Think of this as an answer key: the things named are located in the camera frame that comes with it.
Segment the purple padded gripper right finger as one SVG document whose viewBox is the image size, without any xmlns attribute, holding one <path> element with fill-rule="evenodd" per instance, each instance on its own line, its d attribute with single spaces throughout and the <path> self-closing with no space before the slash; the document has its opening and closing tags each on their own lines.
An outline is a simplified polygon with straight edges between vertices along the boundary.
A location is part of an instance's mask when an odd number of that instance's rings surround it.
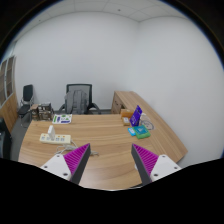
<svg viewBox="0 0 224 224">
<path fill-rule="evenodd" d="M 156 155 L 136 144 L 132 145 L 131 154 L 143 186 L 180 170 L 167 155 Z"/>
</svg>

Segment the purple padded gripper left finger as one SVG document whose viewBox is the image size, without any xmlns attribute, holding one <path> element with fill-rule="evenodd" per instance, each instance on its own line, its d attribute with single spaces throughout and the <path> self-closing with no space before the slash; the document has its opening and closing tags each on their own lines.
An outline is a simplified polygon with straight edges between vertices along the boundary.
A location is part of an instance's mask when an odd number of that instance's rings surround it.
<svg viewBox="0 0 224 224">
<path fill-rule="evenodd" d="M 72 183 L 79 184 L 90 153 L 90 144 L 86 144 L 65 155 L 54 155 L 41 168 Z"/>
</svg>

